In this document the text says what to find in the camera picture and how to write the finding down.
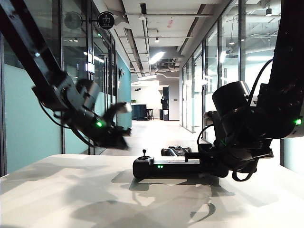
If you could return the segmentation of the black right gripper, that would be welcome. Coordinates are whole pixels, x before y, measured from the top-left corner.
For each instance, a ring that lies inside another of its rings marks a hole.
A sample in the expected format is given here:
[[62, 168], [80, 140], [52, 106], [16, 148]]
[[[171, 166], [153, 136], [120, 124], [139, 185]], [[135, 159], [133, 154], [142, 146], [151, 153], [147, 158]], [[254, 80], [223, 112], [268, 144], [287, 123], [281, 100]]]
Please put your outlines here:
[[217, 111], [204, 113], [205, 139], [210, 143], [201, 144], [201, 153], [185, 153], [185, 162], [201, 159], [201, 172], [224, 178], [232, 171], [232, 177], [237, 173], [247, 174], [250, 178], [257, 171], [257, 163], [262, 158], [272, 158], [273, 152], [270, 148], [271, 139], [262, 140], [249, 144], [248, 148], [238, 145], [226, 146], [224, 141], [217, 139], [223, 136], [220, 116]]

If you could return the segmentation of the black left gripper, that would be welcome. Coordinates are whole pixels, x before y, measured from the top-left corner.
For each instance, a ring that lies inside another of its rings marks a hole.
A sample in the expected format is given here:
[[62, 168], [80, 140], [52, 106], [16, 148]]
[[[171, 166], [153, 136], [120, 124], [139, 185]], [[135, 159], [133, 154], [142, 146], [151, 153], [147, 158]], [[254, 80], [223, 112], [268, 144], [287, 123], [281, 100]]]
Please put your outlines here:
[[[114, 127], [114, 116], [132, 111], [128, 102], [111, 104], [103, 116], [98, 116], [92, 111], [82, 109], [71, 116], [72, 132], [85, 144], [94, 147], [110, 147], [110, 136]], [[116, 137], [130, 136], [131, 128], [116, 127]]]

